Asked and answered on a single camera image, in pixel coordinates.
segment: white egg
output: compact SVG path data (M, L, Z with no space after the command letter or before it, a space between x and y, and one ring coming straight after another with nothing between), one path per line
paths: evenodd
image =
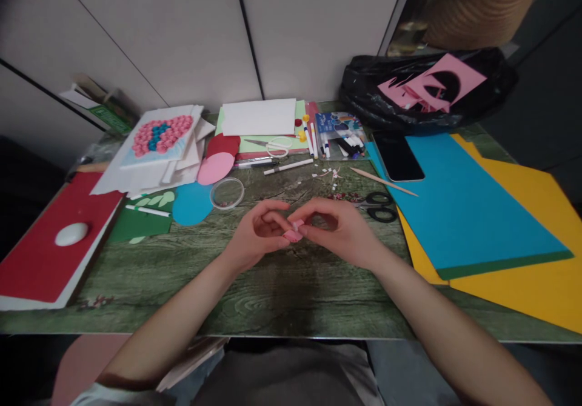
M85 237L87 230L89 226L85 223L68 225L56 235L55 244L60 247L76 244Z

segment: red board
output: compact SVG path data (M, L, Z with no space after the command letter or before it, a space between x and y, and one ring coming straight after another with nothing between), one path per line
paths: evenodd
M0 264L0 295L54 303L95 241L123 194L89 195L101 173L77 173ZM86 223L84 239L55 244L59 231Z

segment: green wood-grain tabletop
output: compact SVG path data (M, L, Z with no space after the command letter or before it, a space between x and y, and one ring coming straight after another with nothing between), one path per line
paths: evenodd
M336 110L335 103L320 104ZM207 117L216 121L216 115ZM458 129L490 159L511 157L475 124ZM304 159L292 156L289 162ZM290 203L291 211L313 197L384 190L349 167L374 173L370 162L319 162L264 176L260 168L229 174L245 186L242 203L214 209L202 223L150 236L138 244L106 242L69 306L60 310L0 313L3 333L131 333L217 257L242 216L262 199ZM323 168L341 178L313 178ZM332 190L332 184L338 186ZM380 240L410 262L400 220L383 224L362 212ZM440 292L501 341L582 342L582 335L449 287ZM266 255L241 274L206 319L199 335L304 338L412 339L414 335L371 273L303 240Z

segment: scissors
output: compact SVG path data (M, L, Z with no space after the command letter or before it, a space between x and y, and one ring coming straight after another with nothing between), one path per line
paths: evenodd
M394 200L387 192L373 192L369 193L365 200L355 202L353 205L368 212L368 215L376 221L390 223L396 221L398 217L394 209L387 208L393 203Z
M286 141L289 141L289 144L287 145L282 144L281 141L277 142L277 139L284 139ZM293 141L288 136L277 136L271 139L269 142L257 141L256 139L245 139L245 141L251 142L256 145L264 145L265 148L267 149L267 153L269 154L269 156L273 156L274 158L284 158L289 154L289 149L293 146ZM281 151L284 150L284 153L274 155L273 153L271 153L271 150L281 150Z

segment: marker set package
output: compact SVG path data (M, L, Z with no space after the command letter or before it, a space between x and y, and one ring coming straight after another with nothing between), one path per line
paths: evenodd
M360 120L348 112L315 114L316 141L323 161L359 161L368 159L368 139Z

